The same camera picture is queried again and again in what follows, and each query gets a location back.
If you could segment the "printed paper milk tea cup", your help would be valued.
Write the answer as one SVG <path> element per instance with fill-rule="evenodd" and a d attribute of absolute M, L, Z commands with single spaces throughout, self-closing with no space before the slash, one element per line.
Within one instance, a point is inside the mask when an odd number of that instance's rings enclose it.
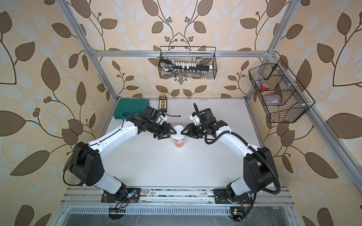
<path fill-rule="evenodd" d="M 174 144 L 177 148 L 182 148 L 184 146 L 184 139 L 182 139 L 182 140 L 173 139 L 173 140 L 174 140 Z"/>

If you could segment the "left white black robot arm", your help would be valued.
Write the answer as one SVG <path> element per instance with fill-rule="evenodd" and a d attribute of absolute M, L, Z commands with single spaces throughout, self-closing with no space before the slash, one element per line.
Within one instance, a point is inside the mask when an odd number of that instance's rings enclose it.
<path fill-rule="evenodd" d="M 153 138 L 159 140 L 177 134 L 166 121 L 166 114 L 148 106 L 138 115 L 125 119 L 121 126 L 108 134 L 87 144 L 77 143 L 66 170 L 87 186 L 95 186 L 111 195 L 119 194 L 125 189 L 125 184 L 105 171 L 103 160 L 123 142 L 142 132 L 150 132 Z"/>

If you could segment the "round translucent leak-proof paper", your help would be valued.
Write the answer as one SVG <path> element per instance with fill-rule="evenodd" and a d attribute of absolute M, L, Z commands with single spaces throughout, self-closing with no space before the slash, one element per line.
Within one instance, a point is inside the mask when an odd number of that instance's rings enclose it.
<path fill-rule="evenodd" d="M 177 133 L 177 134 L 173 134 L 172 138 L 177 139 L 177 140 L 182 140 L 185 138 L 185 135 L 182 135 L 181 133 Z"/>

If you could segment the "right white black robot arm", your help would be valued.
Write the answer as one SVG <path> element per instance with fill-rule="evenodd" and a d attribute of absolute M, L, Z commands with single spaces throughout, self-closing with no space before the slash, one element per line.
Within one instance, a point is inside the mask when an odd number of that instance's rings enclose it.
<path fill-rule="evenodd" d="M 211 109 L 195 112 L 192 123 L 181 134 L 194 139 L 203 139 L 207 145 L 218 141 L 224 143 L 243 161 L 241 176 L 229 183 L 226 188 L 227 199 L 239 203 L 244 195 L 264 191 L 272 195 L 281 192 L 281 183 L 271 151 L 266 147 L 257 147 L 235 133 L 223 120 L 217 121 Z"/>

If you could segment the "white plastic cup lid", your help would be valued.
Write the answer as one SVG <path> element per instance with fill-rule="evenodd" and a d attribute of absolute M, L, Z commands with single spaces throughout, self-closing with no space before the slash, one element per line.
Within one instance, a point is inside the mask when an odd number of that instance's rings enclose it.
<path fill-rule="evenodd" d="M 184 129 L 184 127 L 182 125 L 176 125 L 176 126 L 173 126 L 173 129 L 176 131 L 176 134 L 177 134 L 177 133 L 181 133 L 181 131 Z"/>

